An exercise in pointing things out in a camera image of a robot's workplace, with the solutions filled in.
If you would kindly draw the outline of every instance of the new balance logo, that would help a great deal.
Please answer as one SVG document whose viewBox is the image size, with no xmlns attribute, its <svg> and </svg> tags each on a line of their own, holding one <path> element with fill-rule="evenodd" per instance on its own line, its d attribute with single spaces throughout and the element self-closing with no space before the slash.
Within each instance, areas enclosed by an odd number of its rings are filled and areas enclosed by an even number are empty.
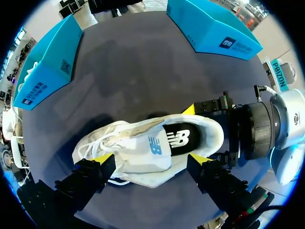
<svg viewBox="0 0 305 229">
<path fill-rule="evenodd" d="M 172 148 L 185 146 L 188 142 L 189 130 L 179 130 L 175 135 L 173 132 L 167 133 L 167 139 Z"/>
<path fill-rule="evenodd" d="M 148 137 L 149 145 L 151 147 L 152 154 L 162 154 L 160 140 L 154 137 Z"/>
</svg>

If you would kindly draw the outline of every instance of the gray table surface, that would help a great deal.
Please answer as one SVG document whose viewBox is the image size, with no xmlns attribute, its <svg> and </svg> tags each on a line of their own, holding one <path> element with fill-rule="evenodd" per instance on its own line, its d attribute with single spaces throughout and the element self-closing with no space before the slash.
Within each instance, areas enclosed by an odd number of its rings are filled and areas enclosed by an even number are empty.
<svg viewBox="0 0 305 229">
<path fill-rule="evenodd" d="M 101 126 L 179 113 L 223 90 L 236 104 L 253 103 L 253 86 L 270 85 L 257 57 L 195 53 L 165 12 L 124 15 L 86 29 L 74 66 L 69 85 L 23 115 L 32 175 L 52 188 L 70 174 L 78 141 Z M 250 188 L 269 168 L 266 158 L 240 162 L 233 174 Z M 191 229 L 218 214 L 183 171 L 156 189 L 109 184 L 76 216 L 111 229 Z"/>
</svg>

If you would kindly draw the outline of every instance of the sneaker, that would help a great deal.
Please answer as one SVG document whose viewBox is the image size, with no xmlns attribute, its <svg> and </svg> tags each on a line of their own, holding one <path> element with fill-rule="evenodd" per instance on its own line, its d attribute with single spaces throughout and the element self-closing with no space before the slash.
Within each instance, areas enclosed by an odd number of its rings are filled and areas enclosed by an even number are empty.
<svg viewBox="0 0 305 229">
<path fill-rule="evenodd" d="M 173 114 L 130 124 L 118 121 L 83 137 L 74 149 L 77 163 L 113 153 L 116 170 L 109 180 L 155 188 L 186 168 L 187 156 L 208 157 L 224 141 L 222 127 L 198 115 Z"/>
</svg>

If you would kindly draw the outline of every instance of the cyan box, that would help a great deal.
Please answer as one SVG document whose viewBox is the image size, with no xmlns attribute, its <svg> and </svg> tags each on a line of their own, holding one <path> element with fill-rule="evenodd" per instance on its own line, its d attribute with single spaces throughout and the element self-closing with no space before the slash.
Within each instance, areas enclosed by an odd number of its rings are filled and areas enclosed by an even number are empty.
<svg viewBox="0 0 305 229">
<path fill-rule="evenodd" d="M 167 14 L 196 52 L 250 60 L 263 49 L 234 14 L 208 0 L 168 0 Z"/>
<path fill-rule="evenodd" d="M 28 55 L 19 76 L 13 105 L 32 110 L 71 80 L 75 54 L 82 30 L 73 15 L 55 25 Z M 27 70 L 37 66 L 29 77 Z"/>
</svg>

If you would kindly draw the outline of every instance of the black insole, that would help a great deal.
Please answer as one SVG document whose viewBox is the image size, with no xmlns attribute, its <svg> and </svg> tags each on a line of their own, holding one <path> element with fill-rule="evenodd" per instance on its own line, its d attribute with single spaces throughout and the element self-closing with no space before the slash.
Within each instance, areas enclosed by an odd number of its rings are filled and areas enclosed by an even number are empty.
<svg viewBox="0 0 305 229">
<path fill-rule="evenodd" d="M 171 147 L 172 156 L 187 154 L 200 144 L 201 133 L 197 126 L 191 123 L 163 125 Z"/>
</svg>

